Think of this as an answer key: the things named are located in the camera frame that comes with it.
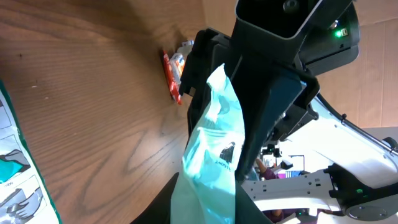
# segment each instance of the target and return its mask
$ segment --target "green light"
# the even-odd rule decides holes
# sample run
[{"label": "green light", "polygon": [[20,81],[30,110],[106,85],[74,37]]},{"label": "green light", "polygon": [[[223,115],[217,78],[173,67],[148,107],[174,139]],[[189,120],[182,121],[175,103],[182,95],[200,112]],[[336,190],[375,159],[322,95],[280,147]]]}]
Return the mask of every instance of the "green light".
[{"label": "green light", "polygon": [[343,34],[341,33],[341,30],[336,31],[335,32],[335,36],[338,37],[338,38],[342,37]]}]

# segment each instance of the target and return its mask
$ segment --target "plastic wrapper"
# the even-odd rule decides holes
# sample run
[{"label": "plastic wrapper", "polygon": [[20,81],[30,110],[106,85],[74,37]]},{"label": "plastic wrapper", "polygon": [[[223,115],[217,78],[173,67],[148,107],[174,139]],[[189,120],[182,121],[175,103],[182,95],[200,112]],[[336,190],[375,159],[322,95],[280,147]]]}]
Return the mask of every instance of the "plastic wrapper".
[{"label": "plastic wrapper", "polygon": [[0,82],[0,223],[61,223]]},{"label": "plastic wrapper", "polygon": [[171,202],[171,223],[235,218],[235,176],[244,142],[242,109],[224,65],[208,78],[211,100],[187,144]]}]

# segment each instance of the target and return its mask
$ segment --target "wood grain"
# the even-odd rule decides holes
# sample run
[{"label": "wood grain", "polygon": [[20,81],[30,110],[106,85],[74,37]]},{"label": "wood grain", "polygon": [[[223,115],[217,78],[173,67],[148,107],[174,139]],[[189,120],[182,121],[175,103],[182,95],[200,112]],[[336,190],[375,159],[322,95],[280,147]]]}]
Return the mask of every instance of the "wood grain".
[{"label": "wood grain", "polygon": [[179,171],[190,99],[159,50],[204,26],[199,0],[0,0],[0,78],[64,223],[129,223]]}]

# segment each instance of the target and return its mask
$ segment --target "green border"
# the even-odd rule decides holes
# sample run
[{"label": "green border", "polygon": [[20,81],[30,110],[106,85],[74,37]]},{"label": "green border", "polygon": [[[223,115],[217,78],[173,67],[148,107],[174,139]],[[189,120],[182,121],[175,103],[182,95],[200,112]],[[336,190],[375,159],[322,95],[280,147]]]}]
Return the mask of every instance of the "green border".
[{"label": "green border", "polygon": [[43,186],[44,186],[44,188],[45,188],[45,191],[47,192],[47,195],[49,196],[51,206],[52,206],[52,208],[54,209],[55,214],[57,214],[58,222],[59,222],[60,224],[62,224],[61,216],[60,216],[60,214],[58,213],[58,210],[55,208],[55,204],[54,204],[54,201],[52,200],[52,197],[51,197],[51,195],[50,195],[50,192],[49,192],[49,190],[47,189],[47,187],[45,186],[44,178],[42,177],[42,174],[41,174],[40,171],[38,170],[37,165],[36,165],[35,161],[33,160],[32,154],[30,153],[29,148],[27,147],[27,144],[26,144],[26,141],[25,141],[25,137],[24,137],[24,135],[23,135],[23,133],[22,133],[22,129],[21,129],[21,127],[19,126],[19,122],[18,122],[18,119],[17,119],[17,115],[16,115],[16,113],[15,113],[14,107],[12,106],[11,98],[10,98],[10,96],[8,95],[8,92],[7,92],[7,90],[6,90],[6,87],[4,86],[4,84],[3,84],[3,82],[2,82],[1,80],[0,80],[0,90],[1,90],[1,93],[2,93],[2,95],[4,96],[4,98],[6,99],[6,102],[7,102],[7,104],[8,104],[8,107],[9,107],[10,110],[11,110],[12,116],[14,117],[14,121],[15,121],[15,124],[17,125],[17,129],[18,129],[19,140],[21,141],[22,145],[25,147],[27,153],[29,154],[30,158],[32,159],[33,165],[35,166],[36,171],[37,171],[37,173],[39,174],[40,179],[42,180],[42,183],[43,183]]}]

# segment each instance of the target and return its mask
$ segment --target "black cable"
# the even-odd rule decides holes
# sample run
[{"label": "black cable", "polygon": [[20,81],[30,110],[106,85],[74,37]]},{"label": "black cable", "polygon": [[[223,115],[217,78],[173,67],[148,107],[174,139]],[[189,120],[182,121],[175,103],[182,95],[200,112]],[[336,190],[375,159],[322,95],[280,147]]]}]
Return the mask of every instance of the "black cable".
[{"label": "black cable", "polygon": [[357,127],[355,124],[351,123],[346,119],[347,115],[343,114],[340,115],[333,107],[330,106],[330,104],[324,99],[324,97],[318,93],[317,95],[318,99],[321,101],[321,103],[329,110],[329,112],[334,115],[337,119],[342,121],[342,124],[347,125],[366,139],[370,140],[374,144],[377,144],[381,147],[383,147],[385,150],[389,151],[390,154],[393,154],[395,156],[398,156],[398,153],[395,152],[392,147],[387,146],[384,144],[382,141],[378,140],[377,138],[373,137],[371,134],[367,133],[366,131],[362,130],[361,128]]}]

